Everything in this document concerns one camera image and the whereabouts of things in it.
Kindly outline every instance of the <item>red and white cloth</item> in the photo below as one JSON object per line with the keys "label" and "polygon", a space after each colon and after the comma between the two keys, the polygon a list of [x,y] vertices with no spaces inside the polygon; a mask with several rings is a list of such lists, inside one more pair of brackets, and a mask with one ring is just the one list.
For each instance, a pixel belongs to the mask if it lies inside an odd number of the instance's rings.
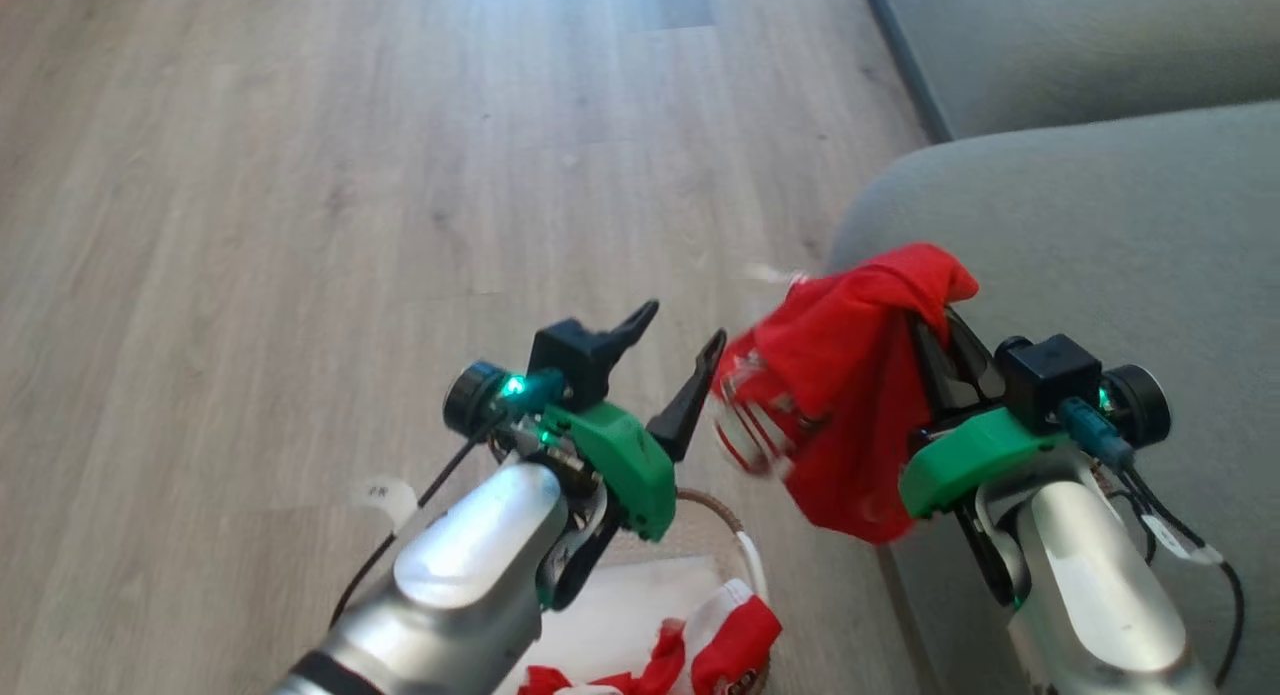
{"label": "red and white cloth", "polygon": [[520,695],[726,695],[759,677],[781,632],[764,600],[741,580],[731,580],[689,619],[662,623],[640,676],[575,685],[557,669],[530,667]]}
{"label": "red and white cloth", "polygon": [[724,349],[708,411],[732,461],[786,484],[810,522],[869,543],[904,535],[908,436],[929,408],[906,329],[947,340],[946,303],[978,282],[933,244],[909,244],[820,279]]}

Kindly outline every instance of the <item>couch cushion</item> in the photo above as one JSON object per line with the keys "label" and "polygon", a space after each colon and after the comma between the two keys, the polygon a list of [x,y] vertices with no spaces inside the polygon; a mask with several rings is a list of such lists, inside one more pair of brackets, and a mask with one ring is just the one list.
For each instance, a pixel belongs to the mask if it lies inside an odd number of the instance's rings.
{"label": "couch cushion", "polygon": [[[933,241],[982,284],[961,315],[995,346],[1065,332],[1142,363],[1174,411],[1139,453],[1152,488],[1235,563],[1249,617],[1230,692],[1275,690],[1280,662],[1280,102],[993,134],[895,163],[861,195],[832,268]],[[1024,692],[959,527],[916,527],[893,557],[952,692]],[[1216,568],[1156,570],[1216,669],[1231,599]]]}
{"label": "couch cushion", "polygon": [[1280,97],[1280,0],[879,3],[943,138]]}

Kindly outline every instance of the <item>white label tag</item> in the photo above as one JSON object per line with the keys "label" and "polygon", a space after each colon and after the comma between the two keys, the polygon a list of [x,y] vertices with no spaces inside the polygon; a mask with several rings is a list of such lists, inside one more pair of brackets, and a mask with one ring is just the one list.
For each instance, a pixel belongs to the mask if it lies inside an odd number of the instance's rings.
{"label": "white label tag", "polygon": [[1147,523],[1147,527],[1151,529],[1151,532],[1156,536],[1156,540],[1160,540],[1160,544],[1165,545],[1165,549],[1176,555],[1178,558],[1202,566],[1216,566],[1222,563],[1222,554],[1215,550],[1211,545],[1203,545],[1203,548],[1197,548],[1194,550],[1188,552],[1188,549],[1184,548],[1181,541],[1178,540],[1178,536],[1174,535],[1171,530],[1169,530],[1169,527],[1165,525],[1165,521],[1153,516],[1152,513],[1142,516],[1142,521]]}
{"label": "white label tag", "polygon": [[352,491],[351,504],[383,511],[392,518],[392,531],[398,532],[417,512],[417,494],[398,477],[370,477]]}

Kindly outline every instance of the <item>black cable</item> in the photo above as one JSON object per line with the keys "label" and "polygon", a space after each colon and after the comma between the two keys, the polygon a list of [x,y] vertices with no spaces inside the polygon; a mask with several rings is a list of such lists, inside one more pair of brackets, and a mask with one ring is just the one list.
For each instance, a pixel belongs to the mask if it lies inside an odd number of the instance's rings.
{"label": "black cable", "polygon": [[493,462],[499,466],[507,459],[507,453],[502,452],[498,443],[493,440],[493,436],[489,439],[489,453],[493,454]]}
{"label": "black cable", "polygon": [[1176,518],[1174,513],[1169,512],[1169,508],[1165,507],[1165,503],[1161,503],[1160,498],[1157,498],[1156,494],[1152,493],[1151,486],[1147,485],[1147,481],[1143,480],[1140,475],[1138,475],[1137,468],[1134,468],[1133,466],[1125,468],[1124,476],[1129,477],[1129,481],[1133,483],[1134,485],[1134,490],[1137,493],[1140,493],[1143,498],[1147,499],[1147,504],[1149,504],[1152,508],[1156,508],[1156,512],[1160,513],[1160,517],[1165,518],[1165,522],[1174,526],[1174,530],[1181,532],[1188,540],[1192,541],[1193,545],[1197,545],[1197,548],[1203,548],[1204,539],[1199,535],[1196,535],[1196,531],[1193,531],[1190,527],[1187,526],[1187,523]]}
{"label": "black cable", "polygon": [[[444,463],[444,468],[439,472],[439,475],[435,476],[435,480],[431,483],[431,485],[417,499],[417,509],[426,507],[426,503],[429,503],[429,500],[435,495],[435,493],[440,489],[440,486],[444,485],[444,481],[448,480],[448,477],[453,475],[453,471],[458,468],[458,466],[462,463],[463,459],[466,459],[467,453],[474,451],[475,445],[483,443],[486,439],[486,436],[489,436],[489,434],[493,431],[493,429],[498,426],[498,422],[502,422],[503,417],[504,413],[495,413],[495,416],[489,422],[485,422],[483,426],[480,426],[480,430],[476,430],[474,435],[467,436],[467,440],[465,444],[462,444],[462,448],[458,449],[457,453],[453,453],[453,457],[449,458],[449,462]],[[378,564],[378,561],[384,554],[387,554],[387,550],[390,549],[393,543],[396,543],[394,531],[392,531],[383,540],[383,543],[378,545],[376,549],[374,549],[374,552],[369,555],[369,559],[365,561],[365,564],[360,566],[360,570],[356,571],[356,576],[352,577],[351,582],[347,584],[347,589],[342,591],[342,596],[338,598],[338,604],[334,605],[333,608],[333,614],[329,617],[330,630],[333,628],[333,626],[338,625],[338,618],[340,618],[342,613],[346,612],[347,603],[349,603],[351,596],[356,594],[356,589],[360,587],[361,581],[365,580],[365,577],[369,575],[369,571],[374,570],[374,566]]]}
{"label": "black cable", "polygon": [[1142,508],[1143,513],[1151,512],[1151,506],[1147,504],[1147,499],[1139,494],[1138,486],[1134,486],[1133,480],[1129,480],[1129,476],[1125,475],[1124,471],[1116,472],[1116,480],[1119,480],[1120,485],[1124,485],[1129,490],[1129,497],[1138,503],[1138,507]]}
{"label": "black cable", "polygon": [[[1120,472],[1120,480],[1121,483],[1132,484],[1137,493],[1140,494],[1140,499],[1144,499],[1149,507],[1156,508],[1160,517],[1165,518],[1169,525],[1174,526],[1175,530],[1190,540],[1193,545],[1203,548],[1204,539],[1197,535],[1194,530],[1187,526],[1187,523],[1175,517],[1174,513],[1169,512],[1169,508],[1166,508],[1165,503],[1161,503],[1160,498],[1152,493],[1151,486],[1147,485],[1147,481],[1143,480],[1137,468],[1133,466],[1125,468],[1124,472]],[[1244,637],[1244,585],[1240,582],[1240,576],[1235,572],[1235,568],[1231,567],[1231,563],[1224,559],[1217,563],[1217,568],[1222,571],[1222,575],[1226,576],[1226,581],[1229,581],[1231,586],[1231,600],[1235,609],[1234,619],[1231,622],[1231,635],[1226,641],[1226,653],[1222,654],[1222,663],[1217,668],[1217,675],[1213,676],[1213,685],[1221,687],[1222,683],[1226,682],[1226,677],[1231,673],[1231,666],[1235,664],[1235,654],[1240,649],[1240,639]]]}
{"label": "black cable", "polygon": [[1240,639],[1244,637],[1244,585],[1240,582],[1240,576],[1231,567],[1231,563],[1222,561],[1217,564],[1226,576],[1226,581],[1231,584],[1231,599],[1235,600],[1235,619],[1231,623],[1231,636],[1226,641],[1226,653],[1222,654],[1222,664],[1217,668],[1217,675],[1213,677],[1213,683],[1222,686],[1226,682],[1226,676],[1231,673],[1231,666],[1235,664],[1235,653],[1240,649]]}
{"label": "black cable", "polygon": [[1129,507],[1133,508],[1133,517],[1138,518],[1138,527],[1140,527],[1143,534],[1147,536],[1147,553],[1143,554],[1142,559],[1149,566],[1151,561],[1156,557],[1156,534],[1151,531],[1151,527],[1147,526],[1147,521],[1142,518],[1142,502],[1138,499],[1138,495],[1134,495],[1129,490],[1116,490],[1115,493],[1107,495],[1108,500],[1112,498],[1124,498],[1125,500],[1129,500]]}

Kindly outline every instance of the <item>wicker basket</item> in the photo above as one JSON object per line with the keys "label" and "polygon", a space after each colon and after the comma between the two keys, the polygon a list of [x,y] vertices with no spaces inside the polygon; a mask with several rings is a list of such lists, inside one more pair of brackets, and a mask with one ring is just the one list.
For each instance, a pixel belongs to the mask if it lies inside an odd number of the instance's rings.
{"label": "wicker basket", "polygon": [[[696,490],[676,497],[676,520],[662,543],[620,532],[572,607],[544,617],[543,639],[498,694],[515,694],[527,666],[554,667],[575,681],[634,671],[648,662],[662,618],[686,617],[735,577],[768,602],[760,555],[733,512]],[[564,662],[584,651],[595,662]],[[768,673],[765,663],[744,695],[759,695]]]}

